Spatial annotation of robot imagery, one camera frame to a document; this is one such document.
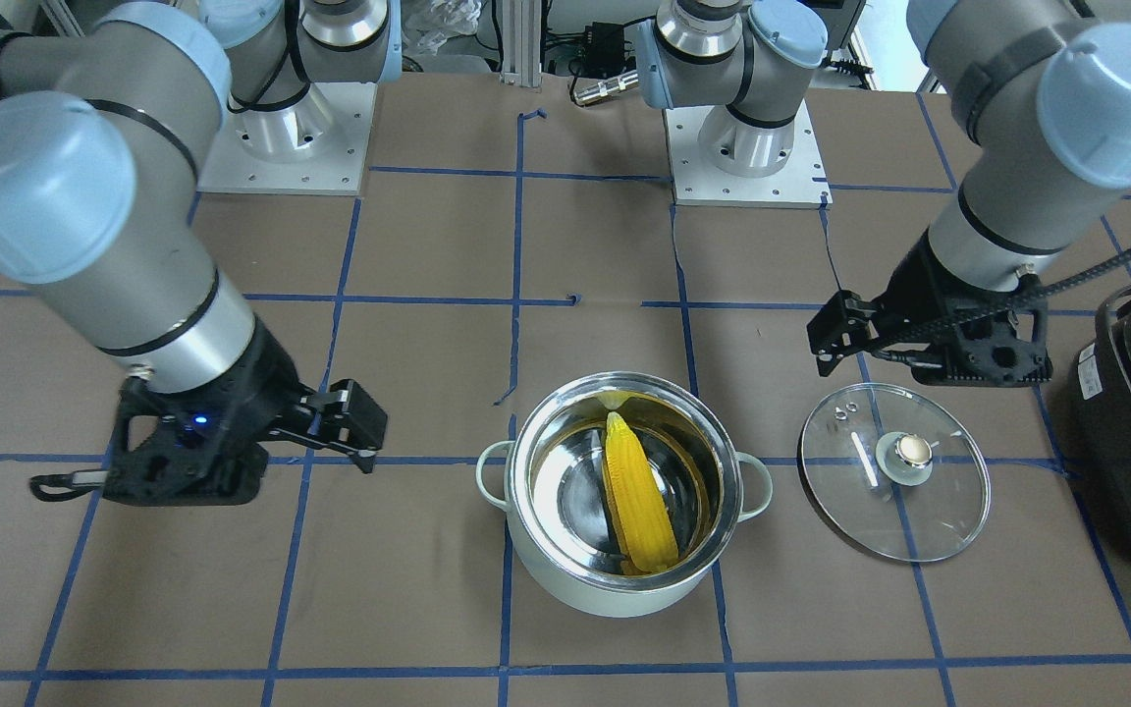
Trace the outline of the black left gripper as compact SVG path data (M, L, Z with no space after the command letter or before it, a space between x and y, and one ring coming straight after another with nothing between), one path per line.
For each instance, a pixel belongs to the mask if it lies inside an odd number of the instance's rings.
M957 388L1036 388L1053 376L1048 308L1031 299L1031 271L1015 288L978 288L948 271L923 234L877 300L838 290L808 324L818 376L845 357L875 357L910 367L915 380Z

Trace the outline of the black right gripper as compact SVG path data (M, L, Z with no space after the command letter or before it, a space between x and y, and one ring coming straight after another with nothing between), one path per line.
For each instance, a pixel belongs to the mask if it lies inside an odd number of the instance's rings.
M245 353L193 390L162 394L123 382L104 500L139 507L232 506L254 500L269 454L260 440L340 452L371 474L389 416L362 386L327 391L299 380L295 363L261 319Z

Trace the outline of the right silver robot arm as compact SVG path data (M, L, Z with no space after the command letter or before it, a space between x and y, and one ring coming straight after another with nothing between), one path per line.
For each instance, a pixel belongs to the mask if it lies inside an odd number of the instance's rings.
M269 440L374 469L387 414L359 383L327 391L295 363L189 227L211 144L239 118L313 155L333 129L320 83L392 81L397 1L113 6L81 36L0 12L0 274L126 368L107 468L37 475L43 502L100 491L140 507L254 500Z

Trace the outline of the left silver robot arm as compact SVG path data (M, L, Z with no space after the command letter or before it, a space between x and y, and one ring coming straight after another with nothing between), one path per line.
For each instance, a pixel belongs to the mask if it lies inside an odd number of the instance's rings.
M925 385L1047 382L1047 300L1131 259L1041 282L1131 190L1131 23L1063 1L910 1L907 26L979 157L882 294L839 288L813 316L818 374L866 353ZM829 55L808 6L665 1L633 43L648 106L703 111L679 192L770 188L808 147L798 112Z

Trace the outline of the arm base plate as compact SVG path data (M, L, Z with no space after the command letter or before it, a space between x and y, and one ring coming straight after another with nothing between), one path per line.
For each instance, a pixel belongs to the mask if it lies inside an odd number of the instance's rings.
M295 106L226 118L198 180L202 192L359 195L378 88L316 83Z
M727 107L665 109L674 201L687 206L821 209L834 204L808 103L776 129Z

